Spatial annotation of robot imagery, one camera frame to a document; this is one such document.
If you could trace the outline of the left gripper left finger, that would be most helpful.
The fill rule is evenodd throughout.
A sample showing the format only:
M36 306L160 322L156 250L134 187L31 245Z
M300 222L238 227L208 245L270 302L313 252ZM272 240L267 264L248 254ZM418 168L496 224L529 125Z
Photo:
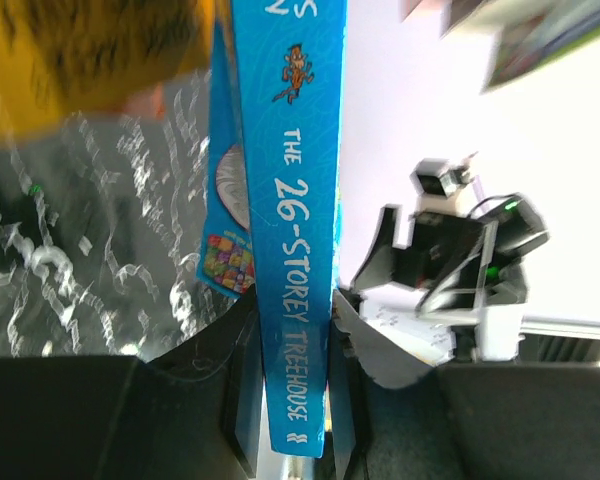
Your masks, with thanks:
M0 479L250 479L256 296L168 353L0 358Z

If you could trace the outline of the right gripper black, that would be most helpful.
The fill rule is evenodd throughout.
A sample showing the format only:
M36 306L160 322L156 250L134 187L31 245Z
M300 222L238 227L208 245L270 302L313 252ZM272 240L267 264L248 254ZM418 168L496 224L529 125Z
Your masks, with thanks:
M374 240L352 280L354 290L389 283L419 290L417 313L469 310L484 303L496 221L420 212L412 218L411 243L399 247L394 245L399 219L399 206L381 209Z

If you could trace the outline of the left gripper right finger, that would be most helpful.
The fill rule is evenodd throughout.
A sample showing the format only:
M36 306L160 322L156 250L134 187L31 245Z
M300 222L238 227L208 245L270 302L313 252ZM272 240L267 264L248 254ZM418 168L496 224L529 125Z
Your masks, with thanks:
M329 396L338 479L600 479L600 368L432 368L335 292Z

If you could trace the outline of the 26-storey treehouse blue book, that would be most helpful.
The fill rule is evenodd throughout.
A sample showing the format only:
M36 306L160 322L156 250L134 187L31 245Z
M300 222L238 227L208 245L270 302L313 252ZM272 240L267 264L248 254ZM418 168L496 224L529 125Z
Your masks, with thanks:
M218 1L200 278L257 297L272 449L318 458L341 225L347 5Z

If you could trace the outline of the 65-storey treehouse green book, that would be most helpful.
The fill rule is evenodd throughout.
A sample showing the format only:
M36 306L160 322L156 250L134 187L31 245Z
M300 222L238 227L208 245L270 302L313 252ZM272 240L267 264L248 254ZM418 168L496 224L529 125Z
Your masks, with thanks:
M549 1L499 34L486 92L550 64L600 36L600 1Z

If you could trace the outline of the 130-storey treehouse orange book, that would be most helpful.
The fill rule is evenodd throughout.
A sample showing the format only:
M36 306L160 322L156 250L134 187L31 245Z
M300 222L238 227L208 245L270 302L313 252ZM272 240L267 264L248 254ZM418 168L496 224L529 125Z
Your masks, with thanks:
M71 114L160 119L166 81L210 63L211 1L0 1L0 145Z

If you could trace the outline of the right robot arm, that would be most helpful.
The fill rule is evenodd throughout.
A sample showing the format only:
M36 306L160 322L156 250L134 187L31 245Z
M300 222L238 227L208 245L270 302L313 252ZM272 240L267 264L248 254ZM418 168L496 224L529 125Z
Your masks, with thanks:
M414 313L449 328L455 360L515 359L522 323L518 308L528 297L523 258L546 244L549 233L521 194L494 199L497 206L482 215L474 208L412 214L406 247L394 243L398 208L384 207L353 290L389 283L421 290Z

